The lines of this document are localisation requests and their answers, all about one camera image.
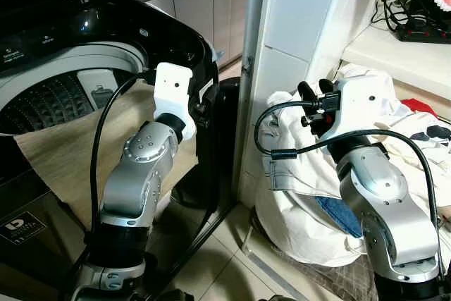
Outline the white shirt with black print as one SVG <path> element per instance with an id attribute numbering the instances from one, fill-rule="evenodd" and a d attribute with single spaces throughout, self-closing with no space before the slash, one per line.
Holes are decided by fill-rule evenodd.
<path id="1" fill-rule="evenodd" d="M 384 71 L 346 63 L 336 72 L 344 85 L 342 98 L 358 100 L 359 105 L 342 105 L 339 113 L 348 115 L 352 130 L 381 129 L 399 133 L 421 149 L 435 176 L 451 174 L 451 133 L 449 124 L 432 112 L 415 109 L 397 98 L 393 79 Z"/>

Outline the small red cloth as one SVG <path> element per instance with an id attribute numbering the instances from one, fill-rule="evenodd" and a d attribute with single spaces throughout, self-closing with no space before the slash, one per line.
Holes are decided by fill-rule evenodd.
<path id="1" fill-rule="evenodd" d="M 418 99 L 409 98 L 400 100 L 400 102 L 402 102 L 402 106 L 406 108 L 404 111 L 405 115 L 423 112 L 435 116 L 435 111 L 428 104 L 425 104 L 425 102 L 419 101 Z"/>

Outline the blue denim garment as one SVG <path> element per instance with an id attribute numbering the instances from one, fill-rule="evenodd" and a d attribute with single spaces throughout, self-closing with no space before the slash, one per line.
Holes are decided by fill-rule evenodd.
<path id="1" fill-rule="evenodd" d="M 351 235 L 354 238 L 361 238 L 364 236 L 360 221 L 355 216 L 354 212 L 342 199 L 332 197 L 315 197 L 320 208 L 338 224 L 341 231 Z"/>

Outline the black power strip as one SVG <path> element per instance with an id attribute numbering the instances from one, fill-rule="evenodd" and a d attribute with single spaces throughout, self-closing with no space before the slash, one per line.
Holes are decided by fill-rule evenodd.
<path id="1" fill-rule="evenodd" d="M 447 30 L 441 30 L 431 24 L 406 23 L 397 27 L 393 36 L 400 42 L 451 44 Z"/>

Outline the black top-load washing machine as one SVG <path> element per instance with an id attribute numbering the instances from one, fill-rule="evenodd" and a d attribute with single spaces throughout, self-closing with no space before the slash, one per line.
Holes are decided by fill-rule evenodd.
<path id="1" fill-rule="evenodd" d="M 70 301 L 92 228 L 91 183 L 113 102 L 151 85 L 158 63 L 189 67 L 194 133 L 178 146 L 144 248 L 135 301 L 194 301 L 172 278 L 209 237 L 206 223 L 234 197 L 237 82 L 222 84 L 209 43 L 192 27 L 139 0 L 0 0 L 0 297 Z M 216 82 L 209 120 L 194 120 L 192 96 Z M 14 137 L 99 111 L 89 162 L 91 221 L 42 181 Z"/>

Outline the grey metal door post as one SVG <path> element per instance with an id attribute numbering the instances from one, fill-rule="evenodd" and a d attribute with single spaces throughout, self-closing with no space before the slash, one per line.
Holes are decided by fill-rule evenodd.
<path id="1" fill-rule="evenodd" d="M 234 184 L 236 197 L 245 207 L 254 206 L 255 189 L 260 183 L 260 153 L 254 147 L 252 121 L 256 118 L 254 74 L 260 49 L 262 8 L 264 0 L 247 0 L 244 16 L 244 36 L 242 36 L 242 56 L 240 69 L 239 102 L 236 111 L 236 141 L 234 162 Z"/>

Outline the beige cloth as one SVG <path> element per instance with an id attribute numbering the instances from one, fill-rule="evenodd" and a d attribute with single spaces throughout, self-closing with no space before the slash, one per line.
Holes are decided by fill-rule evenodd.
<path id="1" fill-rule="evenodd" d="M 100 112 L 43 129 L 17 135 L 20 151 L 39 177 L 84 226 L 91 221 L 89 162 Z M 125 141 L 154 117 L 154 88 L 143 82 L 117 98 L 106 118 L 99 144 L 97 184 L 104 187 L 118 164 Z"/>

